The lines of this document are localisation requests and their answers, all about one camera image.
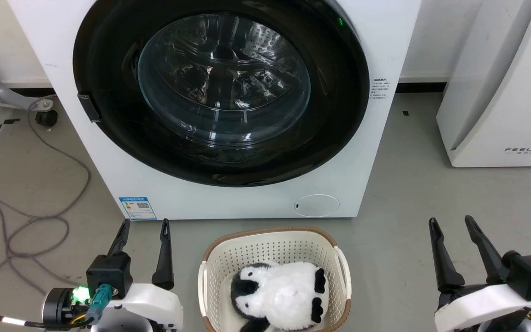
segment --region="washing machine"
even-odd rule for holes
[[[358,214],[421,0],[9,0],[133,220]]]

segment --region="white wall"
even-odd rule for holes
[[[423,0],[401,82],[447,80],[481,1]],[[6,0],[0,0],[0,78],[16,88],[50,86]]]

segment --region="stuffed penguin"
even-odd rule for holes
[[[324,272],[307,262],[244,267],[235,275],[230,294],[235,310],[249,320],[241,331],[294,331],[321,323],[329,306]]]

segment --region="glowing green led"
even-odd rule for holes
[[[73,290],[73,300],[85,303],[89,299],[89,288],[79,286]]]

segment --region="gray floor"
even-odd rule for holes
[[[174,221],[174,291],[185,308],[185,331],[205,330],[196,298],[202,254],[214,239],[235,231],[274,225],[316,225],[328,231],[352,271],[354,303],[342,330],[354,332],[435,330],[438,292],[427,228],[430,217],[440,222],[451,257],[468,284],[483,282],[485,273],[466,233],[465,214],[476,218],[500,253],[514,249],[531,254],[531,168],[452,168],[434,120],[440,100],[436,94],[396,97],[358,218]],[[21,116],[23,120],[6,128],[0,139],[0,198],[27,212],[55,212],[78,192],[84,172],[36,141]],[[53,271],[81,282],[91,260],[109,247],[123,217],[70,122],[61,118],[43,136],[86,161],[94,173],[83,199],[65,215],[71,223],[67,242],[41,257]],[[25,222],[25,217],[5,213],[9,229]],[[125,251],[132,257],[136,282],[150,281],[159,227],[159,223],[131,227]],[[60,223],[49,221],[19,235],[12,247],[37,251],[56,242],[63,231]],[[17,261],[16,266],[44,289],[63,286],[31,261]],[[41,303],[42,296],[9,267],[0,271],[0,314],[39,320]],[[0,326],[0,331],[7,330],[23,328]]]

